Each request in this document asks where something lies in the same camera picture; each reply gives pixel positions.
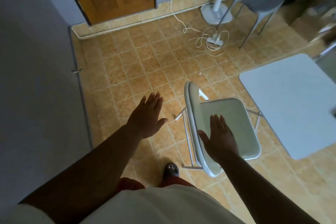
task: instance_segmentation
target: tangled cord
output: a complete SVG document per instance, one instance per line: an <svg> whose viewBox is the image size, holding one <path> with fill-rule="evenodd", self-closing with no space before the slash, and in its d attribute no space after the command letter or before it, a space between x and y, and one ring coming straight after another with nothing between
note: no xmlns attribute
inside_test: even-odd
<svg viewBox="0 0 336 224"><path fill-rule="evenodd" d="M192 30L194 30L194 31L197 31L197 32L202 33L202 35L201 35L200 37L194 37L194 38L191 38L191 39L188 40L188 41L190 41L190 40L192 40L192 39L196 39L196 40L195 40L195 47L196 47L196 48L200 48L200 47L202 46L203 40L205 40L206 47L207 47L207 49L210 50L210 51L217 51L217 50L220 50L220 49L224 48L224 46L228 43L228 41L229 41L229 37L230 37L230 33L229 33L229 31L227 31L227 30L223 30L223 31L221 31L221 32L219 33L219 35L218 35L218 36L220 37L222 32L227 32L227 40L226 40L225 44L223 44L222 46L220 46L220 45L217 45L217 44L209 43L209 42L207 41L207 38L208 38L208 37L212 37L212 35L206 34L206 31L207 31L208 29L213 29L213 30L215 31L215 34L217 34L217 31L216 31L216 29L215 29L214 27L208 27L208 28L205 29L203 32L202 32L202 31L199 31L199 30L197 30L197 29L194 29L194 28L192 28L192 27L187 27L187 26L184 24L184 22L181 21L179 18L177 18L177 16L173 13L173 4L172 4L172 0L170 0L170 12L174 15L174 17L175 17L179 22L181 22L181 23L183 24L183 26L184 26L183 33L184 33L184 34L187 32L188 29L192 29ZM208 53L207 50L203 50L203 51L196 51L196 50L194 50L194 51L195 51L195 52L205 52L206 54L208 54L208 55L210 55L210 56L213 56L213 57L220 56L220 55L222 55L222 54L224 53L224 52L222 52L222 53L217 54L217 55L212 55L212 54Z"/></svg>

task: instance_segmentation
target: left hand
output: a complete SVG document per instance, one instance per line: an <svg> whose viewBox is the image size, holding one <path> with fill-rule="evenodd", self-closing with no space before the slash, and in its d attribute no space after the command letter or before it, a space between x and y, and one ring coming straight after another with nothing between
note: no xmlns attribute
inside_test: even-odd
<svg viewBox="0 0 336 224"><path fill-rule="evenodd" d="M162 108L163 98L158 92L152 92L147 101L146 96L140 101L140 104L132 112L126 126L143 139L156 134L159 129L168 121L166 118L158 120Z"/></svg>

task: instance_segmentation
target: black sandal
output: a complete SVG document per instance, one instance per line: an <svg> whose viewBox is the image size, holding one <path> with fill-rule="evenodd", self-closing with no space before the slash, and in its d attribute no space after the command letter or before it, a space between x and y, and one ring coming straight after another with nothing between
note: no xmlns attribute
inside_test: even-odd
<svg viewBox="0 0 336 224"><path fill-rule="evenodd" d="M166 164L163 170L163 180L167 179L170 176L180 176L179 168L174 163Z"/></svg>

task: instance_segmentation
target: table top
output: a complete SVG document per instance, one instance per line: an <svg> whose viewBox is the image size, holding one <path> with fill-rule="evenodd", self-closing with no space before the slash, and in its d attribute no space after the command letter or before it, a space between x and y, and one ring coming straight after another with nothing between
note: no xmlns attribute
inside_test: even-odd
<svg viewBox="0 0 336 224"><path fill-rule="evenodd" d="M252 69L239 79L292 158L336 143L336 84L308 55Z"/></svg>

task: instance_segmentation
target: right hand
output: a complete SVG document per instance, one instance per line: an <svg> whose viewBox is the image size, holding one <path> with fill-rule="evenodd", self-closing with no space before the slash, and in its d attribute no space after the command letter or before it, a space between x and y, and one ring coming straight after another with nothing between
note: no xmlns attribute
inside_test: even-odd
<svg viewBox="0 0 336 224"><path fill-rule="evenodd" d="M217 115L210 116L210 132L209 139L203 130L197 131L205 150L214 161L220 162L226 153L239 156L237 142L222 115L220 118Z"/></svg>

